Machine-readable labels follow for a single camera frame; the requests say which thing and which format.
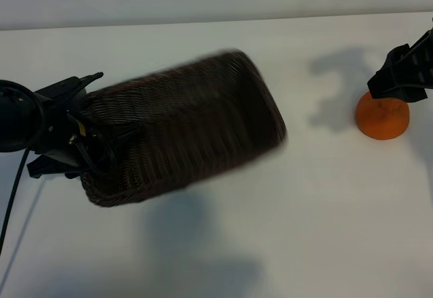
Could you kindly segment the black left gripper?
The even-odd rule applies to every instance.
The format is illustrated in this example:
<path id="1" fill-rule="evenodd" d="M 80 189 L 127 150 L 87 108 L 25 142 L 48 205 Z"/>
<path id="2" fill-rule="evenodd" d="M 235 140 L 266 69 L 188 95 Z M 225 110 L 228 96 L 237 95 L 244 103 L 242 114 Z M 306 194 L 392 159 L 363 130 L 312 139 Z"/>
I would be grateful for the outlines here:
<path id="1" fill-rule="evenodd" d="M 86 172 L 105 176 L 116 166 L 114 150 L 100 130 L 82 117 L 78 101 L 85 95 L 67 102 L 65 91 L 40 89 L 35 92 L 44 108 L 43 132 L 30 150 L 39 157 L 27 164 L 29 175 L 39 179 L 43 175 L 63 174 L 68 179 Z"/>

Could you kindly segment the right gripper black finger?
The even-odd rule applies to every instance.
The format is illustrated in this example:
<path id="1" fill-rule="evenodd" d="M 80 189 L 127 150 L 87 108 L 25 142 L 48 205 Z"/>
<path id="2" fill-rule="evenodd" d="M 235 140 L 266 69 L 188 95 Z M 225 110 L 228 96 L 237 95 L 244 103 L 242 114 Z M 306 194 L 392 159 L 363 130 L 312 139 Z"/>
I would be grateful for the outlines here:
<path id="1" fill-rule="evenodd" d="M 403 101 L 415 103 L 428 98 L 425 89 L 402 89 Z"/>
<path id="2" fill-rule="evenodd" d="M 367 86 L 374 99 L 403 99 L 402 89 L 431 89 L 432 31 L 412 46 L 404 44 L 391 50 Z"/>

